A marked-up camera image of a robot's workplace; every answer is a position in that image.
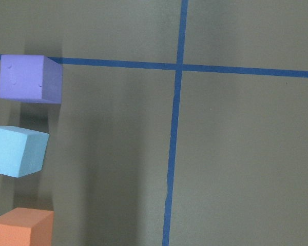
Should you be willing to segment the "light blue foam block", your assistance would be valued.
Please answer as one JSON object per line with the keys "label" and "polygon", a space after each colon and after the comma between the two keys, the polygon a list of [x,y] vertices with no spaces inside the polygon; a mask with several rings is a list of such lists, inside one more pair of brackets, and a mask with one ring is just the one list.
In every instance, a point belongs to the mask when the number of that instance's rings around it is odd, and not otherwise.
{"label": "light blue foam block", "polygon": [[42,170],[49,134],[0,126],[0,174],[20,178]]}

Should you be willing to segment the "purple foam block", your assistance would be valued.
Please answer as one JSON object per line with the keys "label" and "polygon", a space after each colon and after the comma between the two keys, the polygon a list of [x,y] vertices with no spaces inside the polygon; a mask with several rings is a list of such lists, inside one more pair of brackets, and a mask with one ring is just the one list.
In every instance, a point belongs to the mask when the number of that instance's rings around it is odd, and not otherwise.
{"label": "purple foam block", "polygon": [[62,82],[62,65],[46,56],[1,56],[0,99],[61,104]]}

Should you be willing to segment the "orange foam block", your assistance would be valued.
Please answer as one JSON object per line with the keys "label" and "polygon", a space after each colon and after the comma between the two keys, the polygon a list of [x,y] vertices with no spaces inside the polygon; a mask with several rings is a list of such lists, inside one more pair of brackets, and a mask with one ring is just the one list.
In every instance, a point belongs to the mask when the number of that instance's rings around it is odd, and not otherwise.
{"label": "orange foam block", "polygon": [[51,245],[54,211],[15,208],[0,216],[0,245]]}

